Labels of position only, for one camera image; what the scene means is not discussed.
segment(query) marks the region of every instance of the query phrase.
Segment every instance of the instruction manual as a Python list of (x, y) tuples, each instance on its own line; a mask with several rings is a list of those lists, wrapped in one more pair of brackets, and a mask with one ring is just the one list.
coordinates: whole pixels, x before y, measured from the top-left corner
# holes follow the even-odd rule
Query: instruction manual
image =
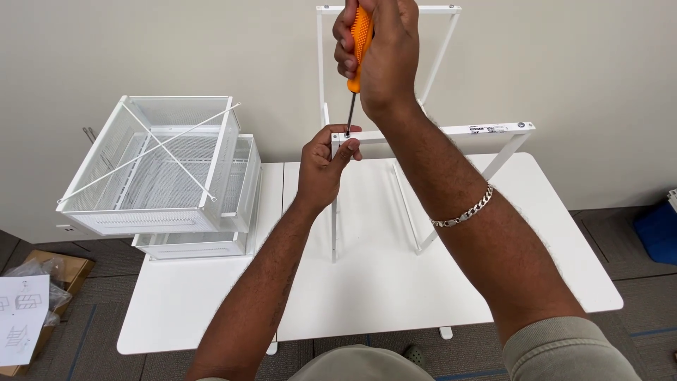
[(30, 363), (49, 309), (49, 275), (0, 277), (0, 366)]

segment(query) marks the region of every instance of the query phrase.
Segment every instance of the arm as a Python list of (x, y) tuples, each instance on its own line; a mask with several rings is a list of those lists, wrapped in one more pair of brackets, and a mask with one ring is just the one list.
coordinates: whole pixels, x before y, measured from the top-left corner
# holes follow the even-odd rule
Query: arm
[[(487, 183), (416, 101), (418, 7), (413, 0), (360, 4), (374, 19), (374, 38), (362, 62), (362, 107), (390, 144), (430, 218), (456, 218), (484, 196)], [(356, 0), (348, 0), (334, 25), (334, 36), (346, 41), (337, 43), (334, 54), (346, 77), (353, 77), (356, 67), (349, 32), (355, 7)], [(542, 319), (586, 317), (548, 250), (498, 191), (471, 219), (436, 230), (486, 299), (503, 344)]]
[(310, 228), (338, 195), (341, 172), (350, 158), (362, 158), (359, 141), (350, 139), (330, 161), (331, 133), (345, 128), (328, 125), (303, 147), (296, 198), (221, 303), (186, 380), (220, 377), (241, 381), (256, 376), (280, 324)]

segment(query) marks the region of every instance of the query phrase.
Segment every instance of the silver chain bracelet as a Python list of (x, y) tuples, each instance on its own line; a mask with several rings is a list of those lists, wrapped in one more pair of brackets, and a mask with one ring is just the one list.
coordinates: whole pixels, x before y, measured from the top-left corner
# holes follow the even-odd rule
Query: silver chain bracelet
[(487, 185), (489, 186), (487, 187), (487, 192), (484, 194), (484, 197), (482, 197), (482, 200), (476, 203), (475, 206), (473, 206), (472, 208), (468, 209), (467, 212), (461, 214), (460, 217), (452, 218), (451, 220), (448, 221), (435, 221), (431, 218), (430, 222), (432, 222), (433, 225), (435, 226), (442, 226), (448, 228), (474, 216), (475, 214), (477, 214), (477, 212), (479, 212), (480, 209), (484, 207), (484, 205), (487, 205), (487, 202), (489, 202), (489, 199), (491, 199), (492, 194), (494, 193), (494, 188), (492, 187), (492, 185), (489, 183), (487, 183)]

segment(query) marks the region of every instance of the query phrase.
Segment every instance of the hand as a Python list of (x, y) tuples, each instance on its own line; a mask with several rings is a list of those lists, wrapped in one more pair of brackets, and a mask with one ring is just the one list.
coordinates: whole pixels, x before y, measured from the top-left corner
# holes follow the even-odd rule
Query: hand
[[(341, 172), (350, 158), (362, 160), (359, 140), (353, 138), (344, 142), (332, 159), (332, 133), (343, 133), (345, 124), (326, 125), (308, 144), (303, 146), (301, 168), (299, 170), (299, 190), (294, 203), (311, 212), (320, 214), (339, 194)], [(360, 132), (362, 128), (351, 126), (351, 132)]]
[[(414, 0), (360, 0), (372, 15), (374, 38), (362, 60), (359, 99), (369, 119), (418, 107), (414, 78), (418, 67), (418, 6)], [(350, 27), (355, 21), (357, 0), (346, 0), (334, 23), (338, 72), (354, 78), (357, 59)]]

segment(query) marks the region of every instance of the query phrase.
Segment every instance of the tattoo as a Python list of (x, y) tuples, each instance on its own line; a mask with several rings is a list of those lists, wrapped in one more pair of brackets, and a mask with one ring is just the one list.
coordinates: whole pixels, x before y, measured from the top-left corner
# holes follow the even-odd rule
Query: tattoo
[(294, 276), (296, 275), (296, 271), (299, 268), (299, 262), (300, 261), (294, 262), (291, 274), (287, 276), (287, 283), (284, 285), (284, 288), (282, 289), (282, 300), (279, 301), (277, 307), (275, 307), (275, 311), (273, 312), (273, 318), (270, 321), (271, 327), (274, 327), (277, 324), (279, 324), (280, 319), (282, 318), (282, 309), (284, 308), (284, 305), (287, 302), (287, 298), (289, 297), (289, 292), (292, 289), (292, 283), (294, 282)]

